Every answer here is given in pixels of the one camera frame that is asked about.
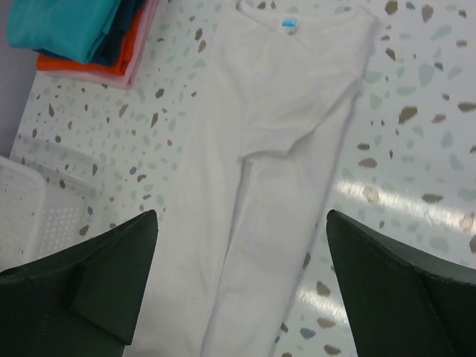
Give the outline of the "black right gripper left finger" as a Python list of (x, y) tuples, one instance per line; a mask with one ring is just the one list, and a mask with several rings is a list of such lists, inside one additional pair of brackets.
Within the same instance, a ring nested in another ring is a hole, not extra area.
[(154, 210), (1, 272), (1, 355), (121, 356), (132, 343), (158, 238)]

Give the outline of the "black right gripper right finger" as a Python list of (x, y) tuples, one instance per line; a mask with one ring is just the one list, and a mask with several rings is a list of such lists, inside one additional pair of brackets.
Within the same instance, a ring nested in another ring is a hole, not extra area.
[(475, 270), (337, 210), (327, 241), (359, 356), (474, 356)]

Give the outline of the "white t-shirt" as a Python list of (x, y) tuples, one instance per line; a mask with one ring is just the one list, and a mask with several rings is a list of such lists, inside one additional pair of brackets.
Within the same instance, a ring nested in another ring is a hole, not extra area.
[(224, 9), (128, 356), (270, 355), (376, 27)]

